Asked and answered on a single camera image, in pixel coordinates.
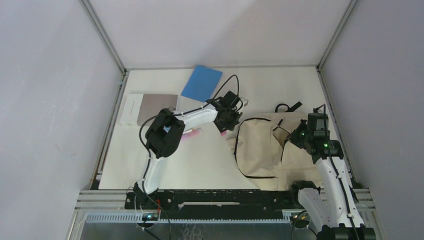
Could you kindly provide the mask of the pink translucent tube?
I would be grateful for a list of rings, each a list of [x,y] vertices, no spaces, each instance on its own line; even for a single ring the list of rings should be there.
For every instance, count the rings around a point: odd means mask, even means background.
[[[197,135],[199,135],[203,132],[203,130],[201,128],[196,128],[196,129],[193,129],[193,130],[194,130],[193,132],[182,135],[181,141],[185,141],[185,140],[188,140],[190,138],[193,138],[193,137],[195,137],[195,136],[197,136]]]

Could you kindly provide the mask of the beige canvas student bag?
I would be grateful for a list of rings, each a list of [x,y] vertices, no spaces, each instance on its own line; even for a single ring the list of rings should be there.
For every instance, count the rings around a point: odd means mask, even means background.
[[[287,141],[307,119],[301,112],[259,113],[244,119],[227,140],[241,175],[262,191],[287,191],[294,181],[323,180],[311,156]]]

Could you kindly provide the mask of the orange capped white pen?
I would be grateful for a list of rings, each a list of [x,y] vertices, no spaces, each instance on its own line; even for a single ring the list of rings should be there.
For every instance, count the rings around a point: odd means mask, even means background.
[[[191,132],[193,132],[193,131],[194,131],[193,129],[189,129],[189,130],[187,130],[187,131],[184,131],[184,132],[183,132],[183,135],[186,135],[186,134],[191,133]]]

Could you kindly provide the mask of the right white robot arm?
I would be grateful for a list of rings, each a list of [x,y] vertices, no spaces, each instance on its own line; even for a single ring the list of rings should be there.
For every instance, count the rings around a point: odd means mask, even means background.
[[[325,113],[309,113],[287,138],[311,156],[326,201],[313,183],[299,180],[292,184],[295,191],[289,194],[289,203],[295,208],[304,207],[318,240],[375,240],[375,230],[367,227],[359,214],[341,144],[330,139],[328,123]]]

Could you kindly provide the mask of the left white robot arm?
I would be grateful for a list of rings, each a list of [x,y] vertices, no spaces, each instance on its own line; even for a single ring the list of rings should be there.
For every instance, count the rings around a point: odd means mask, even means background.
[[[162,161],[176,152],[186,131],[206,123],[214,123],[220,133],[233,131],[248,104],[246,98],[228,91],[196,109],[183,112],[163,108],[146,120],[151,124],[139,140],[147,151],[147,163],[142,177],[133,186],[138,204],[145,209],[155,205]]]

